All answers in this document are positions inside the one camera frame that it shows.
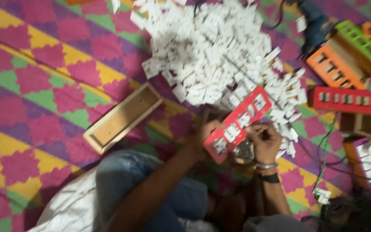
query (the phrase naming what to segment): hand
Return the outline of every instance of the hand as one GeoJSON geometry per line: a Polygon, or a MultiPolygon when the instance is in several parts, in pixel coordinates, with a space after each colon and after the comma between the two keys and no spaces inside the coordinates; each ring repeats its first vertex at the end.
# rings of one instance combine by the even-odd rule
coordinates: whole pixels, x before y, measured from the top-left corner
{"type": "Polygon", "coordinates": [[[185,148],[191,149],[190,152],[196,155],[199,161],[205,160],[208,157],[208,153],[204,150],[203,142],[217,128],[224,129],[226,125],[219,120],[213,120],[204,124],[195,140],[185,148]]]}
{"type": "Polygon", "coordinates": [[[255,159],[260,163],[275,163],[283,137],[276,131],[274,125],[254,124],[246,127],[245,131],[254,143],[255,159]]]}

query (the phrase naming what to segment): blue jeans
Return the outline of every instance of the blue jeans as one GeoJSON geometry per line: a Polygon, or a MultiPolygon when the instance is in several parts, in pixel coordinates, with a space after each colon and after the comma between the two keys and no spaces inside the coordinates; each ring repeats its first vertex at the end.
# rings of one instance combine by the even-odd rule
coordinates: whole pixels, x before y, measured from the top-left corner
{"type": "MultiPolygon", "coordinates": [[[[108,222],[116,205],[161,163],[153,156],[131,150],[114,152],[101,161],[96,184],[103,221],[108,222]]],[[[185,177],[142,231],[184,231],[178,218],[201,220],[207,212],[207,204],[207,186],[185,177]]]]}

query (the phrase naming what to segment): silver bangle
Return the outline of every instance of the silver bangle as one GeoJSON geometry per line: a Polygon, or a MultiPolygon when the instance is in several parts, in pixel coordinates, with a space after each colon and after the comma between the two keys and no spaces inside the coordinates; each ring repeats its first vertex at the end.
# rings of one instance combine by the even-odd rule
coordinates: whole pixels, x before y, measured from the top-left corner
{"type": "Polygon", "coordinates": [[[259,162],[256,162],[255,163],[255,166],[257,168],[261,168],[261,169],[269,169],[269,168],[276,168],[279,164],[278,163],[259,163],[259,162]]]}

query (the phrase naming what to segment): green switch board frame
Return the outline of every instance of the green switch board frame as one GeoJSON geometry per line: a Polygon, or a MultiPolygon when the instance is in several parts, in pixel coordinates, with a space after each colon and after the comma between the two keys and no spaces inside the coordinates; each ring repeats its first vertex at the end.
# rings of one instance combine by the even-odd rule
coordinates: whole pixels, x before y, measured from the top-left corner
{"type": "Polygon", "coordinates": [[[364,36],[356,25],[346,20],[337,24],[335,28],[344,39],[371,61],[371,40],[364,36]]]}

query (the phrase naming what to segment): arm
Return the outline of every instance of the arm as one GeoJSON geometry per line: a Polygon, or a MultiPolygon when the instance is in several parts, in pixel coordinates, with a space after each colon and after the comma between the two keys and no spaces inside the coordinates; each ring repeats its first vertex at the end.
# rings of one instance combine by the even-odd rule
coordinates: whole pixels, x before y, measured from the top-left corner
{"type": "MultiPolygon", "coordinates": [[[[277,173],[276,168],[270,168],[262,171],[262,175],[269,176],[277,173]]],[[[267,214],[285,214],[292,216],[290,206],[288,205],[286,195],[280,183],[262,182],[263,194],[267,205],[267,214]]]]}
{"type": "Polygon", "coordinates": [[[205,140],[215,128],[222,126],[218,121],[206,124],[197,137],[199,141],[180,150],[134,187],[117,207],[107,232],[131,232],[141,229],[157,212],[188,170],[196,162],[206,158],[201,141],[205,140]]]}
{"type": "MultiPolygon", "coordinates": [[[[251,125],[246,128],[254,143],[256,161],[266,164],[275,163],[277,152],[280,150],[282,137],[272,123],[251,125]]],[[[262,176],[277,173],[276,168],[261,170],[262,176]]],[[[292,215],[283,188],[280,183],[261,181],[267,214],[292,215]]]]}

